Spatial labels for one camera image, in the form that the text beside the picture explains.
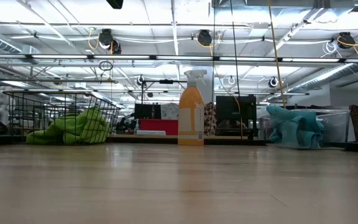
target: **blue cloth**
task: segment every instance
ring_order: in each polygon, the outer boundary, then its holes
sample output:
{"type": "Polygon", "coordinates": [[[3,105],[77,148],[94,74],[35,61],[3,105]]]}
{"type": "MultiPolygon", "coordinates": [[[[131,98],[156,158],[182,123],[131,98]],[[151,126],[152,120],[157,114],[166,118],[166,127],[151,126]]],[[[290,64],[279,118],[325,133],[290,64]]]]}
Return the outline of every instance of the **blue cloth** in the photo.
{"type": "Polygon", "coordinates": [[[269,140],[298,149],[319,149],[324,126],[312,111],[290,111],[279,106],[266,107],[273,133],[269,140]]]}

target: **laminate floor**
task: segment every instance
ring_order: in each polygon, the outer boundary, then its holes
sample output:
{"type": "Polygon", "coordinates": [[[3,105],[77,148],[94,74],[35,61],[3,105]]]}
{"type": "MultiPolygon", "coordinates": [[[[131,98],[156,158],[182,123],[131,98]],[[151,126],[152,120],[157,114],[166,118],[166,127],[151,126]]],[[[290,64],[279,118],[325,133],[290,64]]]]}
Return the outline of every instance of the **laminate floor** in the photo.
{"type": "Polygon", "coordinates": [[[0,146],[0,223],[358,224],[358,153],[0,146]]]}

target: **green towel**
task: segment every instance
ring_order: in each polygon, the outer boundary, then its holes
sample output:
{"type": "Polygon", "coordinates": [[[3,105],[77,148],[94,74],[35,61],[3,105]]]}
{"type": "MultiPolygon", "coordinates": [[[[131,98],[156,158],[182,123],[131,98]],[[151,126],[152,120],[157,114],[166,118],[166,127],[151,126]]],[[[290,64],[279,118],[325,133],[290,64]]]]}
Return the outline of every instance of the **green towel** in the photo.
{"type": "Polygon", "coordinates": [[[27,136],[29,144],[75,144],[105,142],[110,132],[99,108],[84,110],[79,115],[57,118],[46,130],[35,131],[27,136]]]}
{"type": "Polygon", "coordinates": [[[324,126],[312,111],[290,111],[268,106],[270,125],[274,128],[269,140],[297,149],[319,149],[324,126]]]}

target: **orange spray bottle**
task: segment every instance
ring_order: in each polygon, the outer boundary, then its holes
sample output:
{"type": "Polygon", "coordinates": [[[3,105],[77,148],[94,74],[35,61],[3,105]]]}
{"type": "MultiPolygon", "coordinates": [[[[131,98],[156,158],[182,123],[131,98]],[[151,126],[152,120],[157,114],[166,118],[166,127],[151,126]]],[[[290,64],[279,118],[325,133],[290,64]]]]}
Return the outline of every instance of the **orange spray bottle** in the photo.
{"type": "Polygon", "coordinates": [[[206,70],[190,70],[187,76],[187,88],[179,101],[178,144],[185,146],[204,145],[204,102],[197,89],[197,79],[201,81],[206,70]]]}

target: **metal wire basket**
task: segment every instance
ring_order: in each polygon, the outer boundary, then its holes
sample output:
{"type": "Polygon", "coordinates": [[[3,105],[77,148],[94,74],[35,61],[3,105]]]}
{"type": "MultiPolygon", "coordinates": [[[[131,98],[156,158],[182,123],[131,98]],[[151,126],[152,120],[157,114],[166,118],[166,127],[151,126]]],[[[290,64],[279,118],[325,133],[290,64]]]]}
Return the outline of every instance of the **metal wire basket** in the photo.
{"type": "Polygon", "coordinates": [[[84,145],[112,137],[120,108],[90,93],[5,91],[9,132],[28,144],[84,145]],[[39,98],[50,97],[49,102],[39,98]]]}

